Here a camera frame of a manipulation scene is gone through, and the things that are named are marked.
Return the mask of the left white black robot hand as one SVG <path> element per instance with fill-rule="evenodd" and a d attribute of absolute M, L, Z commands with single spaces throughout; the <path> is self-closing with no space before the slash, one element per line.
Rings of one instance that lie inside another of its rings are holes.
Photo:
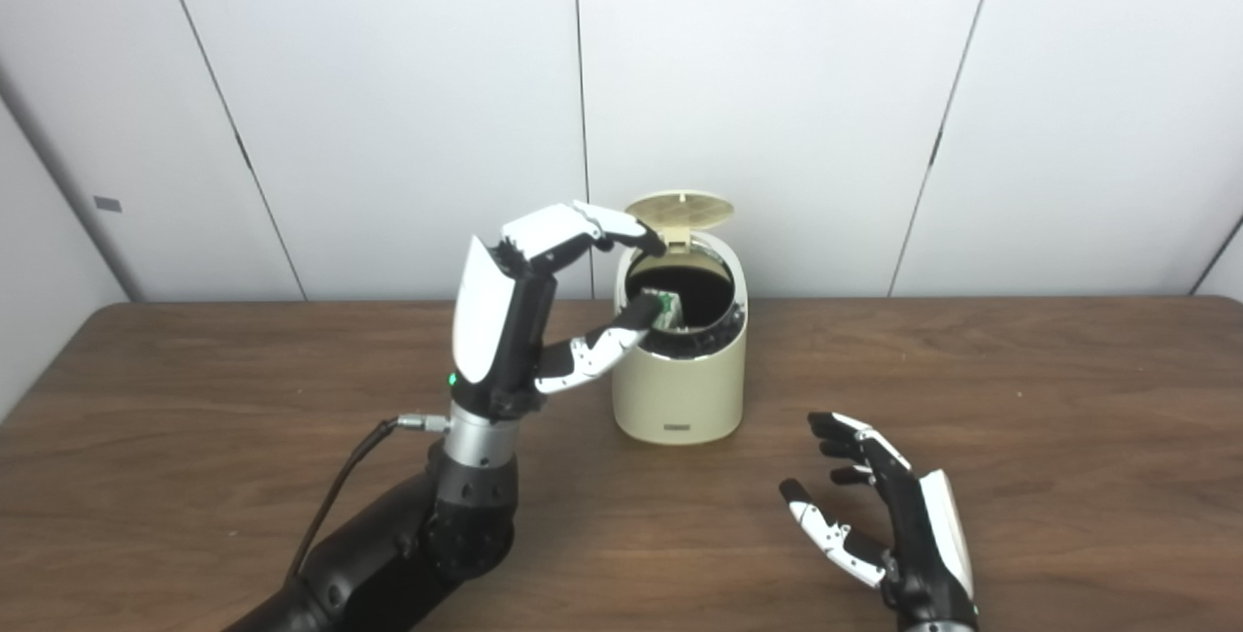
<path fill-rule="evenodd" d="M 556 274 L 590 249 L 615 246 L 648 258 L 669 250 L 639 216 L 580 200 L 520 216 L 493 246 L 474 236 L 454 304 L 452 401 L 474 416 L 517 421 L 542 411 L 548 396 L 608 374 L 636 350 L 663 314 L 658 295 L 643 294 L 585 335 L 544 341 Z"/>

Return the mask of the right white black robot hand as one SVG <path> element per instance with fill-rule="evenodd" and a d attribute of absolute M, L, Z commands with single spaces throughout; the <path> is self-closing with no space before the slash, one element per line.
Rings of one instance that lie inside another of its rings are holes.
<path fill-rule="evenodd" d="M 827 561 L 883 597 L 897 631 L 977 631 L 979 610 L 970 547 L 945 470 L 914 470 L 892 442 L 851 416 L 812 412 L 807 421 L 820 454 L 845 459 L 837 485 L 873 486 L 890 518 L 884 544 L 832 516 L 802 481 L 781 481 L 791 518 Z"/>

